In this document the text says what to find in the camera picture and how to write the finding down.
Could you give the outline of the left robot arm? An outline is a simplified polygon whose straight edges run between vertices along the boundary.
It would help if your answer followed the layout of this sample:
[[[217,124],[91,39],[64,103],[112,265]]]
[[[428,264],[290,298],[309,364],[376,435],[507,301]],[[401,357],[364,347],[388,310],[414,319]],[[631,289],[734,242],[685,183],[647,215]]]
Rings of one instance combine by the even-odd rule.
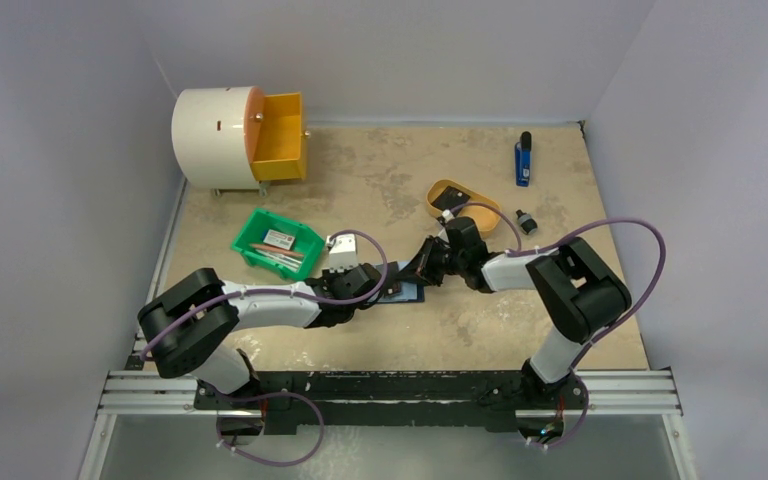
[[[288,285],[222,281],[201,268],[137,315],[146,338],[139,353],[163,378],[192,375],[232,408],[252,405],[261,389],[248,356],[226,345],[230,333],[265,327],[330,328],[366,309],[392,282],[390,268],[364,263]]]

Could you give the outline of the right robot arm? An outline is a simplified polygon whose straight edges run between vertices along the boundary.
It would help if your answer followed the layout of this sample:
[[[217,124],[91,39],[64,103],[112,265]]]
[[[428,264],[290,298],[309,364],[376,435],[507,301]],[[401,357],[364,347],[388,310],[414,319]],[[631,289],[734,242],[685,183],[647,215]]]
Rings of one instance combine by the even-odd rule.
[[[441,234],[427,237],[395,279],[439,286],[449,275],[485,294],[538,293],[552,328],[524,363],[521,381],[524,399],[536,407],[559,396],[585,345],[632,306],[628,288],[584,239],[574,237],[547,253],[493,252],[468,217],[456,217]]]

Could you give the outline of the black card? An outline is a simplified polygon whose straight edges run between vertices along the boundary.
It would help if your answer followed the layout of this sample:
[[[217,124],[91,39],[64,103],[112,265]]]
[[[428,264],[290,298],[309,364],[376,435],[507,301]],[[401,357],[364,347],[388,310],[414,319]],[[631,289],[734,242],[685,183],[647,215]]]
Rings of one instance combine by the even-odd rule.
[[[446,186],[444,190],[434,199],[433,205],[440,211],[449,210],[453,212],[460,205],[467,203],[470,196],[454,186]]]

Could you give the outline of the blue leather card holder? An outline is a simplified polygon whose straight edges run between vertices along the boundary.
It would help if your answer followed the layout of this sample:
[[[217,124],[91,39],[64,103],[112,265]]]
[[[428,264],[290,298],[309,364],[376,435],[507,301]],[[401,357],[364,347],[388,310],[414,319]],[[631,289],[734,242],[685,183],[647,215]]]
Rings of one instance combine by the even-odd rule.
[[[424,287],[406,280],[391,280],[401,269],[408,264],[407,261],[391,261],[388,263],[388,280],[385,286],[368,303],[405,304],[423,303],[425,301]]]

